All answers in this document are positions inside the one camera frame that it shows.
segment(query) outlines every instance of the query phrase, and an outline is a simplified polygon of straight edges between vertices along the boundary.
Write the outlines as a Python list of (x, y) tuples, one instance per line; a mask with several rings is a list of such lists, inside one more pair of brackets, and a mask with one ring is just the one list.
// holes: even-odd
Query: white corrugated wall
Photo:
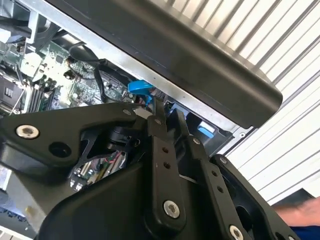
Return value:
[(274, 204), (320, 195), (320, 0), (166, 0), (262, 70), (283, 94), (278, 113), (229, 159)]

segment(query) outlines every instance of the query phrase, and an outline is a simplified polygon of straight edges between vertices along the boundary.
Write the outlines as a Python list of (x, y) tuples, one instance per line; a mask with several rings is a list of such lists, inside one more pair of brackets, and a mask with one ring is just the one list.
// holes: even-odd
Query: black plastic frame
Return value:
[(151, 1), (47, 2), (245, 129), (261, 127), (282, 103), (272, 84), (200, 36), (200, 27)]

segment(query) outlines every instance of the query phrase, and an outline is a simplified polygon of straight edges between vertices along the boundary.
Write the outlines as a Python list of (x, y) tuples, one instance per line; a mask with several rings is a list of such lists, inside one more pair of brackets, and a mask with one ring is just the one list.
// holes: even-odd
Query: silver screw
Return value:
[(200, 144), (201, 142), (197, 139), (197, 138), (193, 138), (193, 141), (196, 143), (196, 144)]
[(242, 232), (239, 230), (239, 228), (237, 228), (234, 225), (231, 225), (229, 230), (230, 230), (232, 237), (235, 240), (244, 240), (244, 236), (242, 235)]
[(127, 109), (123, 109), (123, 112), (125, 113), (125, 114), (127, 114), (127, 115), (131, 115), (131, 112), (129, 111), (129, 110), (127, 110)]
[(180, 209), (178, 205), (170, 200), (167, 200), (163, 204), (165, 214), (173, 219), (177, 219), (180, 216)]
[(161, 121), (160, 121), (160, 120), (155, 119), (154, 121), (155, 121), (157, 124), (161, 125)]
[(15, 130), (16, 134), (23, 139), (35, 139), (39, 136), (39, 130), (31, 125), (21, 125)]
[(227, 164), (227, 159), (224, 157), (224, 156), (221, 156), (220, 157), (220, 161), (223, 163), (223, 164)]

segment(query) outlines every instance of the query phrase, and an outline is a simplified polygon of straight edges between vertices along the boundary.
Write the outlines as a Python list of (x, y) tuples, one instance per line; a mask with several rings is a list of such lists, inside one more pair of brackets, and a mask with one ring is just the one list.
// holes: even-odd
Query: black cable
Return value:
[[(115, 103), (123, 103), (123, 104), (128, 104), (128, 105), (132, 105), (132, 106), (136, 106), (137, 108), (139, 107), (144, 107), (144, 109), (146, 109), (147, 111), (149, 112), (153, 112), (152, 109), (148, 106), (146, 106), (145, 104), (136, 104), (136, 103), (130, 103), (130, 102), (123, 102), (123, 101), (119, 101), (119, 100), (116, 100), (116, 99), (113, 99), (109, 96), (106, 95), (106, 92), (105, 92), (105, 86), (104, 86), (104, 81), (101, 77), (101, 74), (100, 74), (100, 71), (103, 71), (103, 72), (106, 72), (108, 74), (108, 72), (106, 71), (106, 68), (105, 68), (105, 64), (108, 62), (106, 59), (99, 59), (95, 53), (88, 47), (85, 46), (86, 43), (83, 42), (83, 41), (80, 41), (74, 45), (72, 45), (70, 48), (69, 48), (69, 55), (76, 61), (80, 61), (80, 62), (85, 62), (85, 63), (96, 63), (96, 66), (93, 70), (93, 75), (94, 75), (94, 79), (98, 85), (98, 88), (99, 88), (99, 92), (100, 92), (100, 98), (101, 98), (101, 101), (103, 103), (109, 103), (110, 101), (111, 102), (115, 102)], [(92, 59), (80, 59), (80, 58), (77, 58), (74, 56), (73, 54), (73, 50), (75, 48), (78, 48), (78, 47), (83, 47), (84, 50), (92, 56)], [(75, 75), (78, 75), (80, 78), (83, 79), (83, 77), (81, 76), (81, 74), (78, 74), (74, 69), (72, 69), (70, 66), (69, 68), (71, 69), (71, 71), (73, 71), (73, 73)]]
[[(101, 64), (101, 63), (106, 63), (107, 60), (106, 59), (99, 59), (95, 54), (94, 52), (85, 46), (86, 43), (84, 43), (83, 41), (80, 41), (76, 44), (73, 44), (70, 48), (69, 48), (69, 55), (77, 60), (77, 61), (80, 61), (80, 62), (85, 62), (85, 63), (96, 63), (96, 64)], [(78, 48), (78, 47), (83, 47), (84, 50), (92, 57), (92, 59), (81, 59), (81, 58), (77, 58), (75, 57), (74, 53), (73, 53), (73, 50)]]
[(58, 31), (51, 40), (56, 40), (56, 39), (59, 39), (59, 38), (62, 38), (63, 36), (67, 35), (68, 32), (64, 29)]

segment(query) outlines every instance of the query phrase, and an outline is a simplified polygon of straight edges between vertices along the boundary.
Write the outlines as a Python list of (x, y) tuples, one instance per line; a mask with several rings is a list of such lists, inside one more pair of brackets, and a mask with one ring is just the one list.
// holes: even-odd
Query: cable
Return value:
[[(70, 55), (73, 59), (75, 59), (75, 60), (77, 60), (77, 61), (80, 61), (80, 62), (85, 62), (85, 63), (97, 63), (97, 64), (101, 64), (101, 63), (106, 63), (106, 62), (107, 62), (106, 59), (99, 59), (99, 58), (94, 54), (94, 52), (93, 52), (90, 48), (86, 47), (85, 45), (86, 45), (86, 43), (84, 43), (83, 41), (80, 41), (80, 42), (78, 42), (78, 43), (76, 43), (76, 44), (73, 44), (73, 45), (69, 48), (69, 55)], [(73, 54), (73, 50), (76, 49), (76, 48), (78, 48), (78, 47), (83, 47), (84, 50), (85, 50), (89, 55), (92, 56), (92, 59), (81, 59), (81, 58), (75, 57), (75, 55)]]
[[(146, 109), (147, 111), (152, 113), (153, 111), (148, 106), (146, 106), (145, 104), (127, 103), (127, 102), (123, 102), (123, 101), (119, 101), (119, 100), (113, 99), (113, 98), (111, 98), (111, 97), (106, 95), (104, 81), (103, 81), (103, 79), (101, 77), (100, 71), (106, 72), (108, 74), (108, 72), (106, 71), (106, 68), (105, 68), (105, 66), (106, 66), (105, 64), (107, 64), (108, 61), (106, 59), (99, 59), (95, 55), (95, 53), (90, 48), (86, 47), (85, 45), (86, 45), (86, 43), (83, 42), (83, 41), (80, 41), (80, 42), (72, 45), (69, 48), (69, 55), (76, 61), (85, 62), (85, 63), (95, 63), (96, 64), (96, 66), (95, 66), (95, 68), (93, 70), (94, 78), (93, 79), (87, 78), (87, 80), (95, 80), (96, 81), (96, 83), (98, 85), (98, 88), (99, 88), (101, 101), (103, 103), (114, 102), (114, 103), (125, 103), (125, 104), (128, 104), (128, 105), (137, 106), (137, 107), (142, 107), (143, 106), (144, 109)], [(73, 50), (75, 48), (78, 48), (78, 47), (83, 47), (84, 50), (89, 55), (91, 55), (92, 59), (80, 59), (80, 58), (75, 57), (74, 54), (73, 54)], [(80, 77), (82, 79), (85, 79), (85, 78), (83, 78), (83, 76), (81, 74), (76, 72), (73, 68), (71, 68), (70, 66), (69, 66), (69, 68), (75, 75), (77, 75), (78, 77)]]

